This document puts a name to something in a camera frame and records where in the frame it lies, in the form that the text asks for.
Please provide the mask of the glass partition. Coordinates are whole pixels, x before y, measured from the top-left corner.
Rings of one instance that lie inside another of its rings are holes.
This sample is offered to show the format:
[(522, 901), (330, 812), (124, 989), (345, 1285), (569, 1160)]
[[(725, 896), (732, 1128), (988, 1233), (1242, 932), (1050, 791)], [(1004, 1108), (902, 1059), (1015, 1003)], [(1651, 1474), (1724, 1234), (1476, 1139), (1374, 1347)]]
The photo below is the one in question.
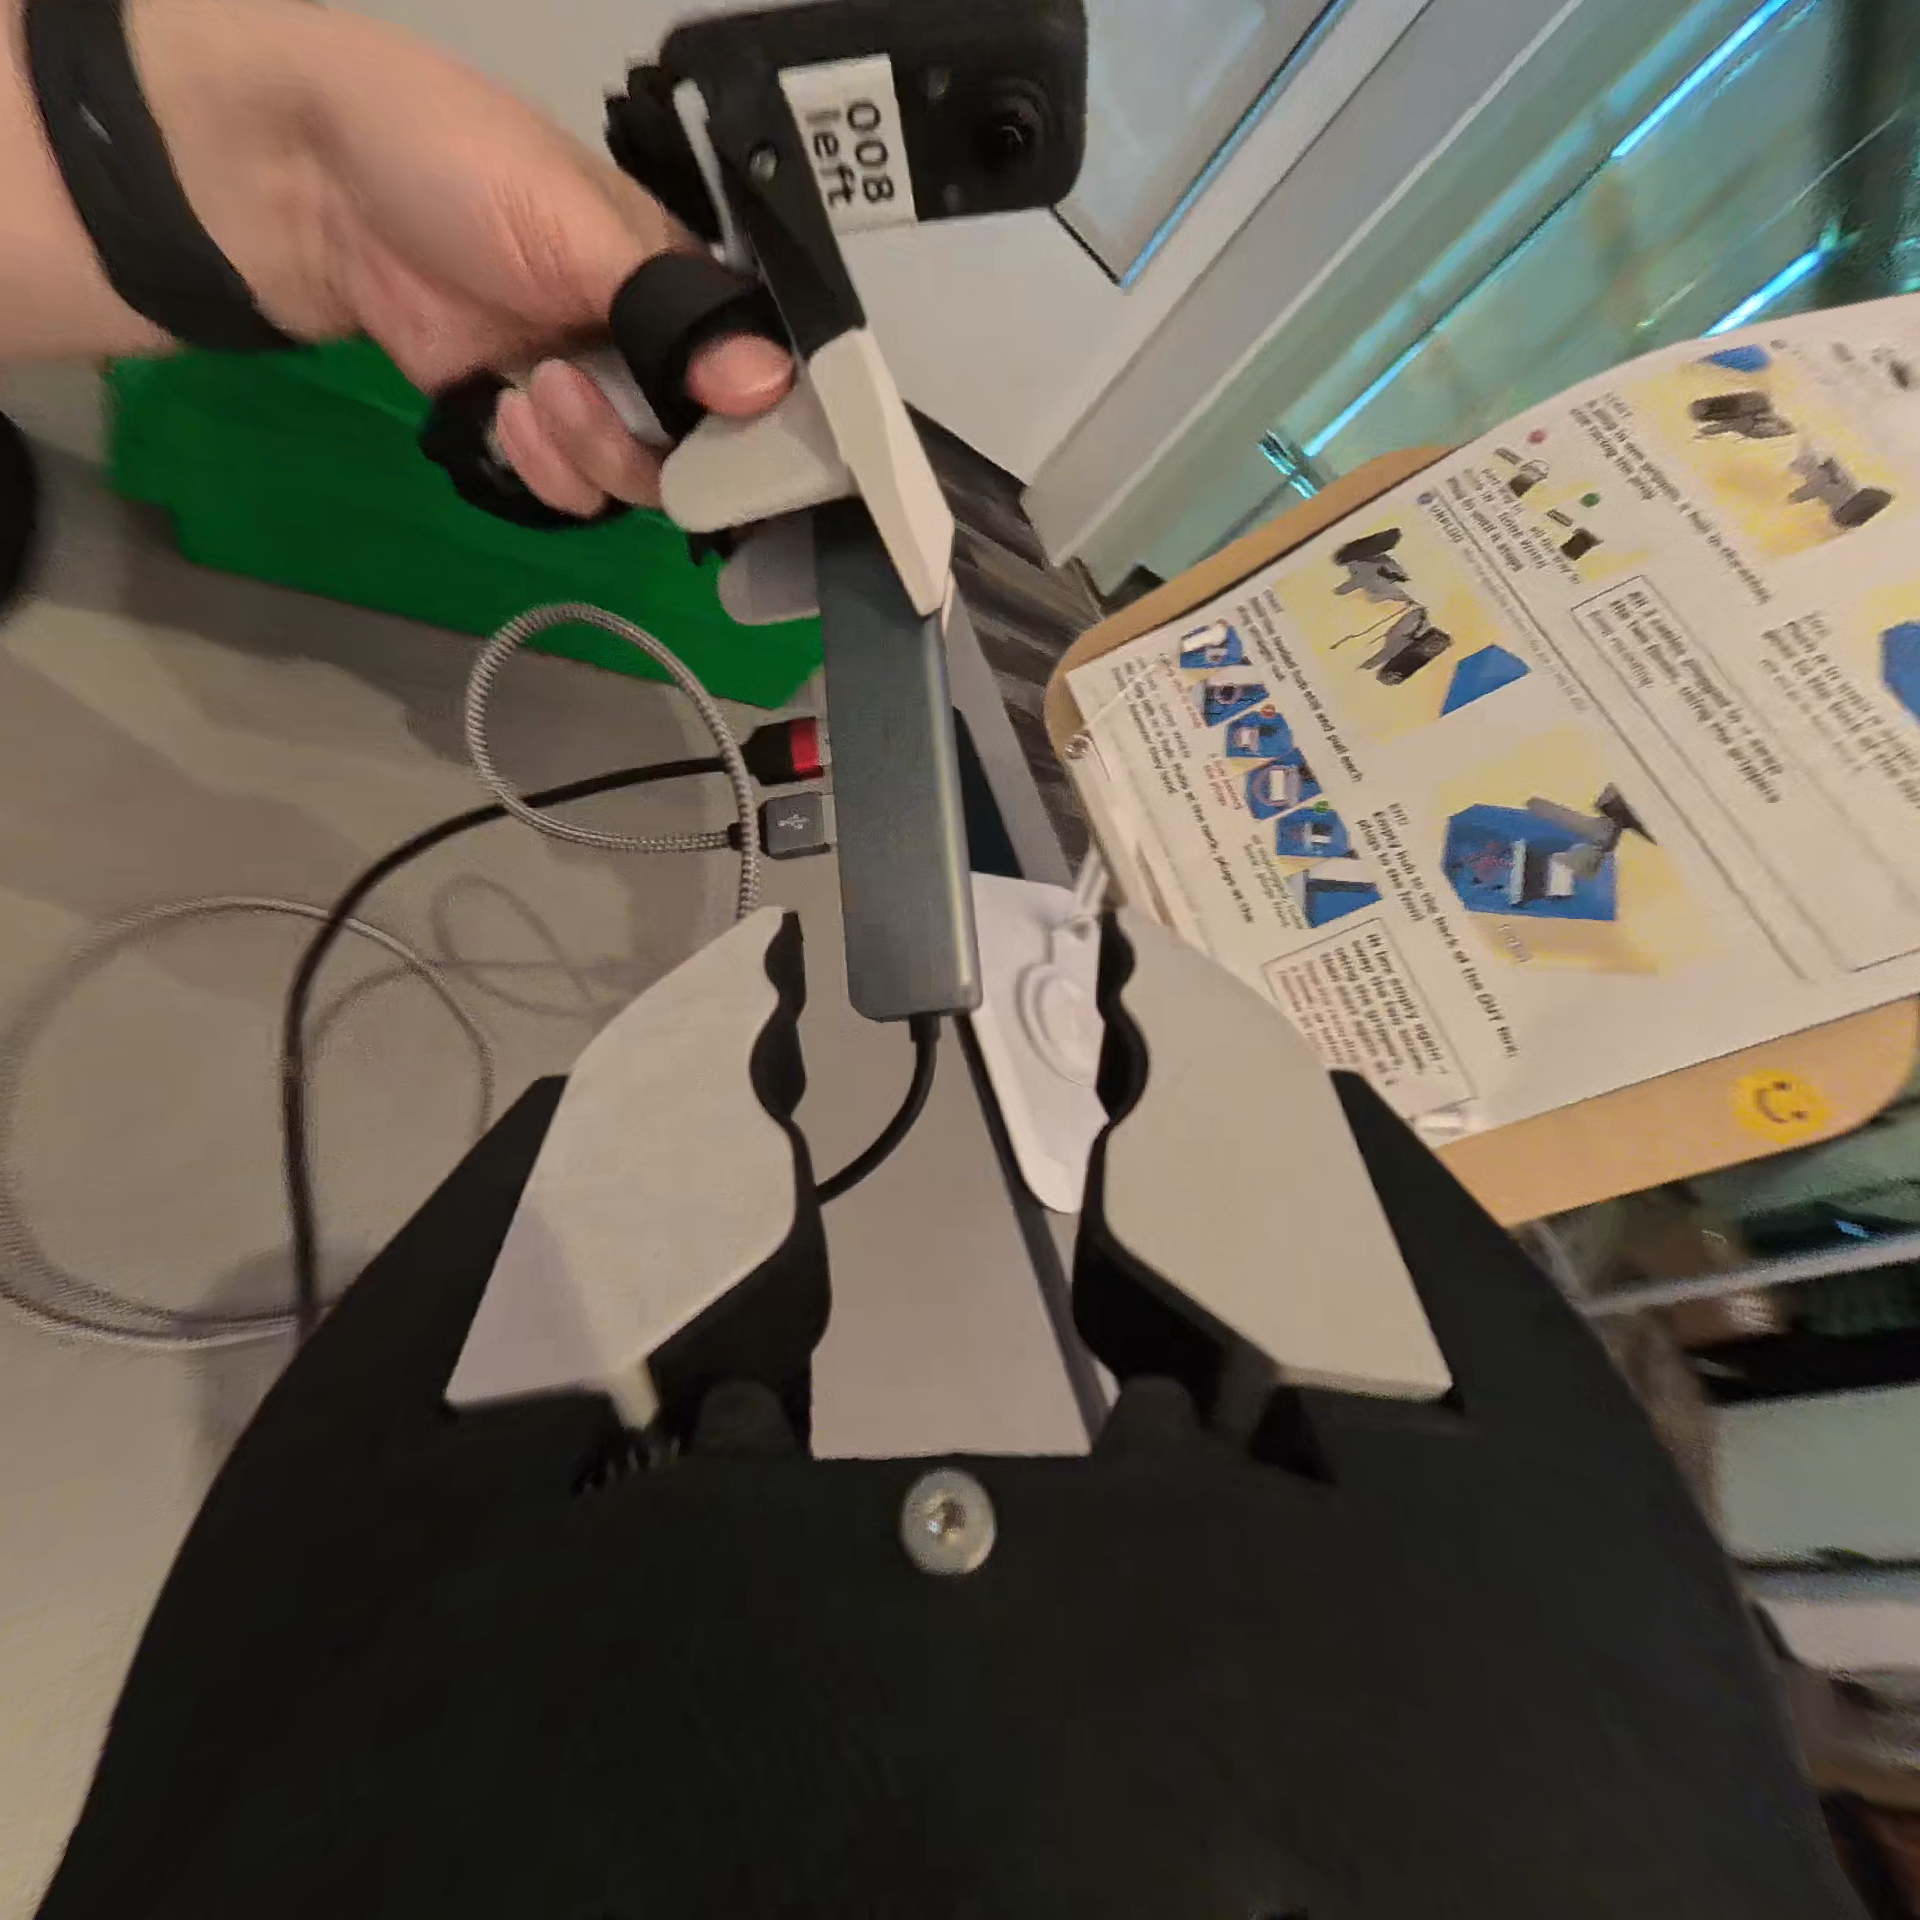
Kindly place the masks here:
[(1428, 5), (1025, 513), (1164, 581), (1643, 353), (1916, 291), (1916, 5)]

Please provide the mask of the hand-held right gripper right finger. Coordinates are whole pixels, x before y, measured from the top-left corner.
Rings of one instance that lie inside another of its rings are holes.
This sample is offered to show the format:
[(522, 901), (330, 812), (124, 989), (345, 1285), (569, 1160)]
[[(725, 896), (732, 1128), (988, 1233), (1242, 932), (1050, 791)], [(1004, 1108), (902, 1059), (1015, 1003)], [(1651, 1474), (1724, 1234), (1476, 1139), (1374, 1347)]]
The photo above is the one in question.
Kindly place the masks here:
[(1285, 1388), (1438, 1403), (1451, 1371), (1338, 1081), (1290, 1020), (1180, 936), (1099, 927), (1094, 1090), (1071, 1321), (1117, 1384), (1202, 1413)]

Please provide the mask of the wooden instruction sign board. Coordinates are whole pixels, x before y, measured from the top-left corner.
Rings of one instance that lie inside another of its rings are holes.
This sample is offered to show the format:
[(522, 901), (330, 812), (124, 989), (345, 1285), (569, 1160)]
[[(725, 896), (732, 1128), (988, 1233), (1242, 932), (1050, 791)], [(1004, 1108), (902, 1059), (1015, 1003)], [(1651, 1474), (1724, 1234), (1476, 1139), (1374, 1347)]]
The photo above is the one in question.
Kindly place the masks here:
[(1387, 456), (1086, 632), (1119, 896), (1502, 1223), (1916, 1076), (1917, 299), (1751, 320)]

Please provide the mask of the grey USB hub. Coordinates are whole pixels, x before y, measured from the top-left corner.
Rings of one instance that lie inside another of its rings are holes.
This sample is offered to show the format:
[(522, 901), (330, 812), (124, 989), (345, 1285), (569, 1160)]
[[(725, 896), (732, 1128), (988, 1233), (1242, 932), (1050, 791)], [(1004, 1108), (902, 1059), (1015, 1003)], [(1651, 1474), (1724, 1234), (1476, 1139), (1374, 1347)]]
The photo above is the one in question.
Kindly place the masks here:
[(943, 620), (915, 610), (874, 517), (815, 513), (849, 999), (878, 1025), (980, 1003)]

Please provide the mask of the green plastic bin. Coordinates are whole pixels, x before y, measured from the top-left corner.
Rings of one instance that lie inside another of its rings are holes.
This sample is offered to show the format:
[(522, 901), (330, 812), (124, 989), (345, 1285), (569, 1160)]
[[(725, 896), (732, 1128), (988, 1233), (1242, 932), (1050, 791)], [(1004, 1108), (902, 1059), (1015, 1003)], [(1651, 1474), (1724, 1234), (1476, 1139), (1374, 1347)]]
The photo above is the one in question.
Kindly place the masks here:
[(788, 705), (822, 665), (815, 618), (740, 626), (655, 513), (558, 533), (457, 498), (418, 451), (425, 397), (366, 343), (171, 353), (103, 367), (113, 491), (196, 567), (490, 639), (524, 610), (604, 609), (722, 703)]

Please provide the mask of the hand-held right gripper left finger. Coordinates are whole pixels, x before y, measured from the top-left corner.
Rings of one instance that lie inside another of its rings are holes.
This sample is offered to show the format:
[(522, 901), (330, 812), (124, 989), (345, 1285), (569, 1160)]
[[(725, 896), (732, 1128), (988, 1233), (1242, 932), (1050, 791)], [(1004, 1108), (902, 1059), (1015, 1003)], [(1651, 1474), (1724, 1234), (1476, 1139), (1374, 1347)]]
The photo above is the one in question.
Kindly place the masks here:
[(690, 1429), (757, 1384), (812, 1427), (831, 1281), (796, 1124), (805, 928), (766, 906), (677, 964), (582, 1052), (518, 1188), (449, 1403), (604, 1397)]

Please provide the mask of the person's left hand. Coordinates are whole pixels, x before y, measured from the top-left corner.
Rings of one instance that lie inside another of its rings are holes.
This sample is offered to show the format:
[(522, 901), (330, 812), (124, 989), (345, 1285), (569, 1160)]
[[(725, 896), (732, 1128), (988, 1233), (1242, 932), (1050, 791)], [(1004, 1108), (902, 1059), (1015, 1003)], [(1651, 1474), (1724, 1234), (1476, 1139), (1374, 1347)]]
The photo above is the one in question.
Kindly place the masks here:
[(660, 459), (574, 367), (695, 236), (465, 63), (313, 5), (148, 2), (131, 53), (202, 227), (281, 332), (371, 339), (420, 393), (507, 377), (497, 447), (550, 511), (654, 507)]

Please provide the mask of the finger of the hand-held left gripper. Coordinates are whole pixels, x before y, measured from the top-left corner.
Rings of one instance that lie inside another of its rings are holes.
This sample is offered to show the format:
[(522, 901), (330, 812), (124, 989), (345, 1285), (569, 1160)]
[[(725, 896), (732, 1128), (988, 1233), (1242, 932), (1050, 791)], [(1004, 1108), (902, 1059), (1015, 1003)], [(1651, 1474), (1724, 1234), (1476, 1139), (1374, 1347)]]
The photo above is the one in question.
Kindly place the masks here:
[(755, 420), (708, 417), (660, 467), (663, 513), (695, 544), (722, 548), (715, 594), (740, 626), (815, 618), (815, 511), (858, 491), (819, 409)]
[(866, 327), (810, 357), (810, 385), (909, 605), (942, 618), (953, 597), (953, 513)]

